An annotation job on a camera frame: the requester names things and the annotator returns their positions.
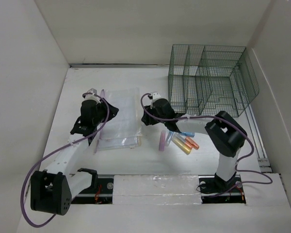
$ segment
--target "white wall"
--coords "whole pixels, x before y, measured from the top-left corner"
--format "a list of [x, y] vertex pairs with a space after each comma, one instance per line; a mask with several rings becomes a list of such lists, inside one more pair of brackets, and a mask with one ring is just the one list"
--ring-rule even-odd
[[69, 63], [168, 64], [172, 44], [245, 46], [270, 0], [35, 0]]
[[260, 93], [252, 107], [267, 155], [291, 205], [291, 0], [273, 0], [251, 41]]
[[33, 0], [0, 0], [0, 233], [16, 232], [20, 187], [42, 157], [68, 64]]

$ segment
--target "white table surface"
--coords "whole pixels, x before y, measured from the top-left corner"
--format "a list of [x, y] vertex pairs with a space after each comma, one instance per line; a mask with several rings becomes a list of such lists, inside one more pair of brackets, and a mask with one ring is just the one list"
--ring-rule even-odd
[[[158, 91], [168, 98], [168, 67], [145, 68], [78, 68], [69, 69], [49, 134], [45, 155], [64, 145], [76, 118], [80, 115], [82, 93], [90, 88], [120, 90], [138, 87], [141, 95]], [[244, 114], [238, 123], [250, 133]], [[77, 162], [80, 167], [92, 168], [99, 174], [198, 174], [213, 175], [219, 154], [209, 137], [195, 135], [199, 150], [184, 154], [173, 143], [159, 152], [159, 139], [164, 125], [142, 127], [142, 144], [134, 149], [99, 151], [89, 148]], [[240, 156], [250, 152], [245, 143]], [[45, 168], [53, 158], [42, 163]], [[257, 155], [243, 160], [239, 168], [259, 170]], [[242, 180], [267, 181], [263, 177], [241, 174]], [[23, 219], [18, 232], [291, 232], [291, 209], [278, 175], [268, 185], [247, 185], [244, 191], [247, 204], [154, 205], [128, 204], [72, 205], [65, 216], [57, 216], [41, 229], [32, 229]], [[29, 199], [26, 209], [36, 223], [49, 215], [31, 211]]]

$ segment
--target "green wire basket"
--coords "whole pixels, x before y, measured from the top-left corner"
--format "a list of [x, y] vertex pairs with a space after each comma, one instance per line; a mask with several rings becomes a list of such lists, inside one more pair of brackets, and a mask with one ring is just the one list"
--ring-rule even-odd
[[173, 45], [168, 90], [176, 112], [239, 117], [259, 85], [246, 47]]

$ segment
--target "plastic bag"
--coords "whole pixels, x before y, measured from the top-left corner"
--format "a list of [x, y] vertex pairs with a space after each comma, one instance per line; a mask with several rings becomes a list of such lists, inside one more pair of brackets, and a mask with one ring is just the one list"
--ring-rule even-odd
[[105, 99], [119, 109], [100, 133], [97, 150], [136, 147], [141, 144], [141, 121], [138, 115], [140, 92], [138, 88], [105, 91]]

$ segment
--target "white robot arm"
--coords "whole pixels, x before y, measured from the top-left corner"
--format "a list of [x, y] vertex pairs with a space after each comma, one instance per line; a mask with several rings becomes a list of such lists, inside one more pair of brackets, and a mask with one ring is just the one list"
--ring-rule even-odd
[[231, 185], [236, 175], [235, 165], [245, 138], [230, 124], [237, 127], [245, 135], [246, 131], [225, 111], [220, 111], [216, 119], [211, 121], [205, 119], [177, 120], [183, 114], [175, 113], [168, 100], [163, 99], [158, 92], [152, 92], [148, 97], [152, 100], [151, 105], [144, 107], [142, 122], [145, 125], [163, 123], [170, 131], [203, 133], [209, 135], [215, 147], [220, 153], [219, 165], [215, 173], [214, 184], [218, 193], [225, 191]]
[[82, 190], [97, 187], [97, 172], [81, 168], [70, 176], [76, 161], [92, 143], [97, 126], [113, 119], [118, 109], [106, 100], [100, 100], [90, 90], [83, 95], [81, 116], [75, 122], [69, 138], [70, 147], [59, 152], [56, 159], [43, 171], [35, 171], [31, 176], [31, 209], [65, 215], [72, 200]]

